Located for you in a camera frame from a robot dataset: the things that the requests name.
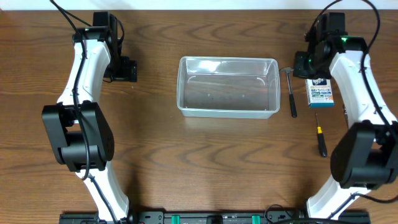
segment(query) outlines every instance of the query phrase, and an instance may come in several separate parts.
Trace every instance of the screwdriver handle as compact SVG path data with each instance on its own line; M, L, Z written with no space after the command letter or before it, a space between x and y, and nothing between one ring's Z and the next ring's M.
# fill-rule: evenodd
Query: screwdriver handle
M292 93L289 94L289 101L290 101L290 112L292 113L292 117L296 118L297 117L296 104L294 103L294 97Z
M323 137L323 133L319 132L318 132L318 149L319 149L319 154L322 157L328 157L328 150L326 149L325 138Z

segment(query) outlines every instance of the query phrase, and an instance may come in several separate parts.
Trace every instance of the hammer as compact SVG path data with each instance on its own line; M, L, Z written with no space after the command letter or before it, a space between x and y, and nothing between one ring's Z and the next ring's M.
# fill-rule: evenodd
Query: hammer
M279 73L280 72L285 72L287 75L287 83L289 84L290 112L292 113L292 117L296 118L297 117L296 104L294 103L292 85L290 84L290 76L289 76L289 73L293 72L293 68L286 67L286 68L279 70Z

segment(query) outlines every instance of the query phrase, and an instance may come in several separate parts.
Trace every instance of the table surface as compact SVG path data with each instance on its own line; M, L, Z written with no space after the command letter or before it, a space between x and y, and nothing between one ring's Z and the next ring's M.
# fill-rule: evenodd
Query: table surface
M345 11L346 29L369 42L371 11ZM304 80L292 78L298 118L290 116L286 75L270 119L185 118L176 105L180 58L274 58L292 66L318 11L113 11L126 30L123 55L138 61L137 83L103 83L101 109L115 139L114 169L134 208L264 210L303 207L330 175L317 151L314 110ZM76 15L92 20L91 11ZM381 11L371 51L375 79L398 114L398 14ZM0 223L57 223L62 212L92 212L85 185L55 161L41 111L53 105L73 63L73 30L57 11L0 12ZM341 95L319 109L328 153L345 134ZM397 183L370 195L391 198ZM398 203L358 199L373 223L398 220Z

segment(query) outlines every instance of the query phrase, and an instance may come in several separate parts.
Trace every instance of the yellow and black screwdriver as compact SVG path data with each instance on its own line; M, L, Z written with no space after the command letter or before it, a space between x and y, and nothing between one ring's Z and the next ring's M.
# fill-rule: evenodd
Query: yellow and black screwdriver
M326 149L325 138L323 137L321 126L319 126L318 115L315 112L315 119L317 120L317 131L318 131L318 149L319 154L322 157L328 157L328 150Z

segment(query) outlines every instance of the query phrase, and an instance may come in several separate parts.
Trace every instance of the empty container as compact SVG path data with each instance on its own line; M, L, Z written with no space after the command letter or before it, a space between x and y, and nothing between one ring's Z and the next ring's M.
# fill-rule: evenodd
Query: empty container
M181 58L177 106L184 116L267 119L279 111L279 103L274 59Z

